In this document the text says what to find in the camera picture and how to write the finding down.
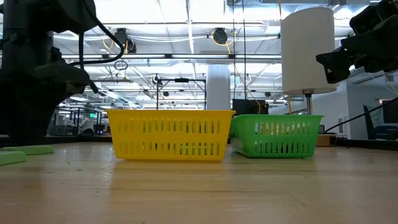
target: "metal frame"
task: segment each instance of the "metal frame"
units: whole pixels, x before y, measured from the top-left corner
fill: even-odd
[[[159,83],[165,81],[163,84],[162,88],[159,88]],[[188,83],[188,82],[194,82],[197,84],[197,86],[205,93],[205,110],[207,106],[207,85],[206,85],[206,80],[194,80],[194,79],[189,79],[189,78],[159,78],[156,83],[156,110],[159,109],[159,92],[167,85],[169,82],[177,82],[177,83]],[[205,84],[205,89],[203,89],[197,82],[203,82]]]

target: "ceiling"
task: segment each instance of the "ceiling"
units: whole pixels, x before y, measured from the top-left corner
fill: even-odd
[[[155,108],[156,91],[152,79],[194,78],[206,79],[209,63],[227,63],[230,66],[235,98],[244,98],[244,77],[252,92],[248,97],[269,100],[270,104],[283,102],[282,66],[280,64],[280,14],[278,0],[95,0],[99,20],[114,33],[117,28],[126,28],[129,37],[137,46],[137,55],[124,57],[129,65],[124,71],[114,69],[113,63],[87,66],[85,69],[92,80],[102,89],[103,94],[92,93],[88,88],[83,95],[75,96],[63,106],[84,106],[91,103],[94,108]],[[330,7],[335,12],[336,46],[340,39],[352,32],[349,19],[362,11],[370,0],[292,0],[282,1],[282,18],[290,13],[309,7]],[[231,42],[226,46],[216,45],[211,38],[215,28],[225,28]],[[67,62],[76,61],[78,36],[71,32],[54,35],[54,46],[64,54]],[[211,55],[252,55],[244,64],[243,60],[220,59]],[[119,49],[112,44],[100,28],[85,34],[84,52],[86,57],[117,54]],[[189,59],[153,58],[156,55],[141,54],[207,54],[204,58]],[[204,85],[201,83],[175,83],[165,85],[160,94],[161,109],[203,109]],[[270,98],[265,92],[272,93]]]

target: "white lamp shade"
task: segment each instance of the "white lamp shade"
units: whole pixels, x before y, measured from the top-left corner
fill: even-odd
[[[318,54],[335,49],[333,11],[315,7],[295,12],[281,24],[282,89],[291,95],[313,90],[314,94],[337,89],[326,81],[323,65],[316,60]]]

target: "white cylinder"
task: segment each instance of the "white cylinder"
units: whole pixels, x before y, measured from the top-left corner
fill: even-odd
[[[207,109],[230,110],[231,87],[228,65],[209,65],[207,68]]]
[[[328,84],[323,65],[315,59],[335,48],[333,11],[315,7],[295,12],[282,21],[280,35],[283,93],[335,91],[336,85]]]

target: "wooden table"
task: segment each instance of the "wooden table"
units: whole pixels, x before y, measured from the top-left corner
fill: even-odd
[[[313,159],[119,161],[108,143],[0,167],[0,223],[398,223],[398,153]]]

